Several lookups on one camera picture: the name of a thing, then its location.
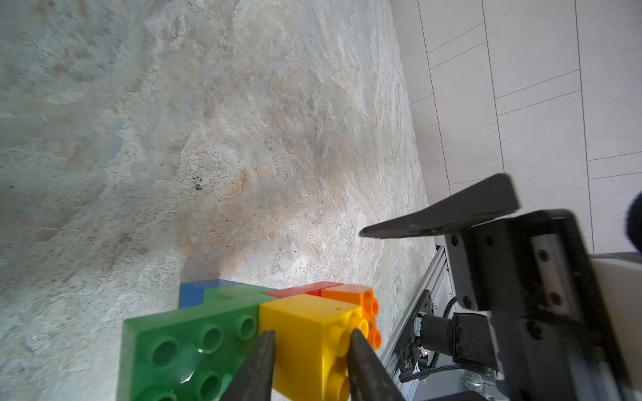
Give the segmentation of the long red lego brick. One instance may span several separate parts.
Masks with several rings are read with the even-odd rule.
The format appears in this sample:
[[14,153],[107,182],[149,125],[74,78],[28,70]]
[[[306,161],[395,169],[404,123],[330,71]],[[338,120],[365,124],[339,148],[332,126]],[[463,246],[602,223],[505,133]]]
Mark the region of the long red lego brick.
[[292,297],[292,296],[301,295],[301,294],[308,294],[308,295],[320,297],[321,292],[324,289],[337,287],[340,285],[341,285],[340,282],[322,281],[322,282],[315,282],[315,283],[306,284],[306,285],[297,286],[297,287],[290,287],[286,289],[264,292],[264,295],[267,295],[269,297],[276,297],[276,298]]

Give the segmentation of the orange square lego brick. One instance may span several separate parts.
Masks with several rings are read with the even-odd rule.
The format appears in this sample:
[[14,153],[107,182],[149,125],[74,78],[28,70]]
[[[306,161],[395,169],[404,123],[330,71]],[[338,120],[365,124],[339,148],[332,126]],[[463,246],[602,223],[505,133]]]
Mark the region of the orange square lego brick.
[[377,351],[382,345],[381,331],[377,328],[376,319],[379,315],[380,305],[375,297],[374,290],[370,287],[357,284],[343,284],[329,287],[321,291],[321,296],[336,301],[352,303],[362,308],[362,316],[369,325],[367,341]]

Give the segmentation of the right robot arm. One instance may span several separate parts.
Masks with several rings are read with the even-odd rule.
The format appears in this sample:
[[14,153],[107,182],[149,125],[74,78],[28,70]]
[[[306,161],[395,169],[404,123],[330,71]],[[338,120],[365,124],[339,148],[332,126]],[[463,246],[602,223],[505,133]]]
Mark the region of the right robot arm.
[[401,384],[460,370],[451,400],[638,400],[641,397],[641,201],[625,218],[633,252],[590,255],[564,209],[518,214],[509,175],[496,174],[361,237],[445,238],[455,295],[441,315],[424,291],[378,363],[362,335],[349,346],[356,400],[400,400]]

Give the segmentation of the blue square lego brick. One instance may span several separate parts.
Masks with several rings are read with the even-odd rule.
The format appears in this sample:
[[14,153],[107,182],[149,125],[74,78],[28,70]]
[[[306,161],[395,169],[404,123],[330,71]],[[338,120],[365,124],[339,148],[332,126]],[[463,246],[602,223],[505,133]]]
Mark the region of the blue square lego brick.
[[238,282],[215,279],[201,282],[186,282],[180,285],[179,309],[200,306],[203,304],[205,290],[238,285]]

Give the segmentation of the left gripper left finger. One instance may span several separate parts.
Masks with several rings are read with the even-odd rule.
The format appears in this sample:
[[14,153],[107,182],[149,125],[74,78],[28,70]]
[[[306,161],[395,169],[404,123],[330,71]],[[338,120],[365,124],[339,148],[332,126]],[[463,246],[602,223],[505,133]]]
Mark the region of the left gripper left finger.
[[270,401],[275,359],[276,332],[265,331],[258,337],[251,352],[221,397],[221,401]]

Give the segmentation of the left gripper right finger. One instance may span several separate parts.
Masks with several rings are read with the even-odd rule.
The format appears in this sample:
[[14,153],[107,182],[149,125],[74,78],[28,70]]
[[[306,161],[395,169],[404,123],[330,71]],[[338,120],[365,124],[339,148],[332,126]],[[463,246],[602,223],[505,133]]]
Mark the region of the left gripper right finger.
[[355,329],[350,336],[347,366],[352,400],[404,401],[401,392],[359,329]]

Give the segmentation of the yellow square lego brick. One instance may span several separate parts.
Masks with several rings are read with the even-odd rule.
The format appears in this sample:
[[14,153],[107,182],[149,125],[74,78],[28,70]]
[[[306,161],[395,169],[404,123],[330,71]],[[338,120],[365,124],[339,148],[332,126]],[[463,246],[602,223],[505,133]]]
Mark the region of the yellow square lego brick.
[[259,332],[275,332],[273,388],[291,400],[347,400],[352,332],[369,334],[362,307],[309,294],[259,307]]

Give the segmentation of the long green lego brick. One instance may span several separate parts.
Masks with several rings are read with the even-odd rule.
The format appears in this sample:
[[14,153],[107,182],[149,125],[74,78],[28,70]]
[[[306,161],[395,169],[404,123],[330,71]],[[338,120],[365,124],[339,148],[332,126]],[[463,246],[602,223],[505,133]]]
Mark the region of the long green lego brick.
[[118,400],[220,399],[258,339],[256,294],[125,320]]

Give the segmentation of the small green lego brick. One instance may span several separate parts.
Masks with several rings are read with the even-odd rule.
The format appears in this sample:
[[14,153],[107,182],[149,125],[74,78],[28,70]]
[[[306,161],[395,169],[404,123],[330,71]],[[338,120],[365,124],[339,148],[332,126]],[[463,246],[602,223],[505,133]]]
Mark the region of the small green lego brick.
[[214,302],[227,301],[234,298],[250,297],[259,294],[272,292],[272,288],[260,287],[250,284],[235,284],[225,287],[215,287],[205,290],[203,295],[203,304],[212,304]]

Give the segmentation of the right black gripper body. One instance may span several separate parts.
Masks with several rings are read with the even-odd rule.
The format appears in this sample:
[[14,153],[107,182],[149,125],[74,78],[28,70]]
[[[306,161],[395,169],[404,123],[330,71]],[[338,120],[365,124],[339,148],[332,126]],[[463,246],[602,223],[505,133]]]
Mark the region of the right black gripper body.
[[630,376],[567,210],[446,229],[460,304],[485,312],[511,400],[627,400]]

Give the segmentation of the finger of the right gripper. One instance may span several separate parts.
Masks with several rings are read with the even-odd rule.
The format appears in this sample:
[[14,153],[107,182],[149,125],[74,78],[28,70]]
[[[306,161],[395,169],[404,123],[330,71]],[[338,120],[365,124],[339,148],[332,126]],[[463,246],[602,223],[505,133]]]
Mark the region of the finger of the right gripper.
[[511,177],[495,174],[419,212],[365,227],[359,235],[377,239],[435,237],[504,217],[519,208]]

